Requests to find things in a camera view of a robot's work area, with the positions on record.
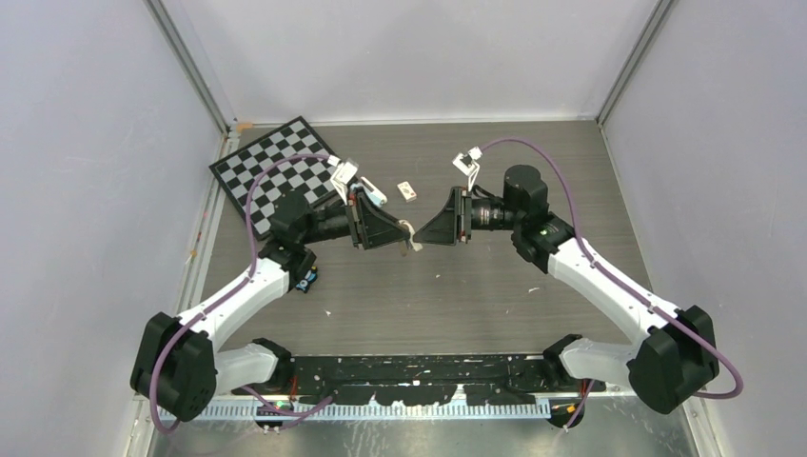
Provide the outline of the beige plastic piece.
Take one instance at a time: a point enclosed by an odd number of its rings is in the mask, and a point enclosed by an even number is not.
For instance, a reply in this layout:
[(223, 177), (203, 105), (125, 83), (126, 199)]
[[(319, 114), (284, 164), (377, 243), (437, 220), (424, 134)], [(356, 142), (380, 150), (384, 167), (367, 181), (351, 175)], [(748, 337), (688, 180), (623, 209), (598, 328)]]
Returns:
[(406, 256), (409, 252), (420, 252), (423, 249), (423, 245), (414, 240), (416, 233), (414, 227), (404, 219), (399, 220), (398, 225), (400, 228), (407, 231), (406, 238), (399, 244), (401, 255)]

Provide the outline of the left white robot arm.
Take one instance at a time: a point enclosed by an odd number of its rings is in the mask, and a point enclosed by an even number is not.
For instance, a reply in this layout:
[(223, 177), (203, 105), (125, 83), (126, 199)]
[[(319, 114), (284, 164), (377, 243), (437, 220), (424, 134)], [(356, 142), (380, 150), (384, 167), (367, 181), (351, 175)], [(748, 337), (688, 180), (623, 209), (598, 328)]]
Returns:
[(315, 281), (310, 244), (346, 237), (363, 249), (409, 247), (412, 236), (405, 221), (374, 205), (363, 189), (344, 204), (319, 210), (299, 191), (289, 193), (276, 203), (265, 244), (240, 276), (195, 308), (148, 320), (130, 387), (180, 422), (232, 390), (284, 392), (295, 371), (288, 349), (266, 338), (232, 350), (223, 344), (259, 310)]

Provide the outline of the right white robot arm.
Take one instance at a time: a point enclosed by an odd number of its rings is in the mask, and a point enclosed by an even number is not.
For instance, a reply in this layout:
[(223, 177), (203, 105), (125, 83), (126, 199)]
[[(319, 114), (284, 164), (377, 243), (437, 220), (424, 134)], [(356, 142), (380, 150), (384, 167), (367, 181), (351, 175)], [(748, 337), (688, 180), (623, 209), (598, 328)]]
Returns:
[(578, 334), (561, 338), (542, 353), (548, 386), (563, 391), (592, 380), (628, 387), (655, 412), (669, 413), (718, 376), (714, 325), (706, 311), (659, 298), (578, 239), (574, 227), (550, 210), (548, 186), (537, 169), (507, 169), (502, 191), (496, 196), (452, 188), (414, 240), (455, 246), (476, 231), (507, 231), (526, 263), (575, 290), (626, 336), (625, 344)]

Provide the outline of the small white staple box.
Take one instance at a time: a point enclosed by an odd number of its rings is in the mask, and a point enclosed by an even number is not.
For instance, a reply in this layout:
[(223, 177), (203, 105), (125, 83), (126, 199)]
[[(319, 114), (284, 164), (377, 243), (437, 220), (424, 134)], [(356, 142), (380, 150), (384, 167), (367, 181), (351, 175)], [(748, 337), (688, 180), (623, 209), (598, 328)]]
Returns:
[(397, 185), (397, 189), (405, 202), (409, 203), (417, 199), (416, 191), (411, 187), (408, 181), (403, 181)]

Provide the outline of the black white chessboard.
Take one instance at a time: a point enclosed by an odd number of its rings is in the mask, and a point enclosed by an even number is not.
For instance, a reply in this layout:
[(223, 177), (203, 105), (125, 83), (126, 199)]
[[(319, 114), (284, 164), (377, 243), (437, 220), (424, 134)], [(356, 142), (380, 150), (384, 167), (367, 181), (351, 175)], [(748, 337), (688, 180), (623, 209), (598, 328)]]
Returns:
[(270, 235), (270, 217), (289, 193), (305, 198), (315, 229), (308, 243), (349, 238), (344, 203), (331, 176), (344, 161), (302, 116), (298, 116), (209, 166), (242, 221), (249, 221), (252, 238)]

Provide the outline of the blue owl eraser toy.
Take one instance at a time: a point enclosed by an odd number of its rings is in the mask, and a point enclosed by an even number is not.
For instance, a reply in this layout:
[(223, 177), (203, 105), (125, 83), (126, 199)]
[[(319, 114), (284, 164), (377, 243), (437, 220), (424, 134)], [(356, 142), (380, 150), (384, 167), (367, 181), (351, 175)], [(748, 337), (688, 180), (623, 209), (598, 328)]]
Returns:
[(305, 276), (295, 285), (302, 293), (309, 293), (311, 287), (318, 281), (319, 271), (316, 266), (311, 267)]

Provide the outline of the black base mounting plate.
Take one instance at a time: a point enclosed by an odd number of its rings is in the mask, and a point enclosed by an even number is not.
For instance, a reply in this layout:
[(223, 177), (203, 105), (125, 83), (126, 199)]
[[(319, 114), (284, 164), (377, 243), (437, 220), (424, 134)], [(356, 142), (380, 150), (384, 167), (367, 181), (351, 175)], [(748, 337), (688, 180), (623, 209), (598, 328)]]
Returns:
[(294, 356), (279, 380), (256, 384), (262, 396), (293, 396), (315, 405), (445, 405), (455, 394), (471, 406), (527, 405), (534, 395), (577, 398), (583, 382), (563, 377), (540, 355), (455, 354), (395, 356)]

